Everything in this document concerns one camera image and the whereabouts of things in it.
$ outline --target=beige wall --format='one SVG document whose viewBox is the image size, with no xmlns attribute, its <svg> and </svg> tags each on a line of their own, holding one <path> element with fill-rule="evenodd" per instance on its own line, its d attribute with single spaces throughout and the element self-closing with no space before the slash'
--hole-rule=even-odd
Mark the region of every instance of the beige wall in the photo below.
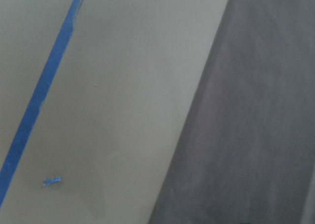
<svg viewBox="0 0 315 224">
<path fill-rule="evenodd" d="M 0 0 L 1 164 L 71 1 Z M 84 0 L 0 223 L 145 224 L 226 1 Z"/>
</svg>

